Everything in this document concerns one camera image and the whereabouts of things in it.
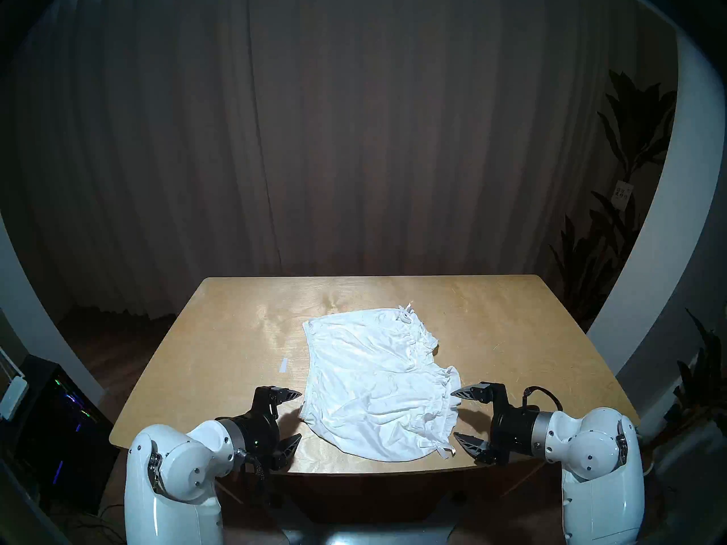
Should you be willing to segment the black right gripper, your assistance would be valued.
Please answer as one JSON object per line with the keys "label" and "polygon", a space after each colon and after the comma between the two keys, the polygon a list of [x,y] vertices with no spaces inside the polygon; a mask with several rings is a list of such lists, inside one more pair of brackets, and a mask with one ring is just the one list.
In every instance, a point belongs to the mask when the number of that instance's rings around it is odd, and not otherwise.
{"label": "black right gripper", "polygon": [[508,401],[504,384],[480,382],[453,391],[452,397],[492,403],[494,407],[489,441],[453,432],[462,450],[476,463],[485,465],[504,466],[510,461],[512,452],[535,457],[536,454],[532,449],[532,433],[537,418],[537,408],[528,407],[528,397],[532,392],[531,387],[526,388],[521,406],[514,407]]}

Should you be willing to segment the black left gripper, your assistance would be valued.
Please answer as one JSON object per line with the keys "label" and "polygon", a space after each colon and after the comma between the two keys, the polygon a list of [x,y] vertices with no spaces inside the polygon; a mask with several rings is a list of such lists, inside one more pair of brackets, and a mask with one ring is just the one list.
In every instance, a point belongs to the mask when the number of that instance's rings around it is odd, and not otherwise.
{"label": "black left gripper", "polygon": [[232,418],[243,440],[241,446],[235,445],[236,456],[241,459],[242,465],[260,467],[264,472],[289,468],[302,435],[296,433],[281,439],[277,407],[301,396],[301,392],[284,387],[255,389],[251,408],[245,414]]}

